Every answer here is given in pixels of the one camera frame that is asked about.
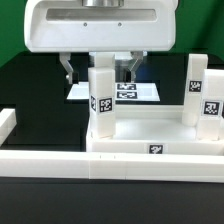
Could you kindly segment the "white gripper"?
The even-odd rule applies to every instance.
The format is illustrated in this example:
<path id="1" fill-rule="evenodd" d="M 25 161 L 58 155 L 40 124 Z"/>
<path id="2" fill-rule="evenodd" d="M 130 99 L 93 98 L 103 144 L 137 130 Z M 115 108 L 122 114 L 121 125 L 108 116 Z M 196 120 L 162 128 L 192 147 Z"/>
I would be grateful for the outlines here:
<path id="1" fill-rule="evenodd" d="M 32 52 L 64 52 L 69 84 L 79 73 L 66 52 L 131 52 L 124 82 L 134 82 L 145 51 L 168 51 L 176 39 L 177 0 L 28 0 L 24 41 Z"/>

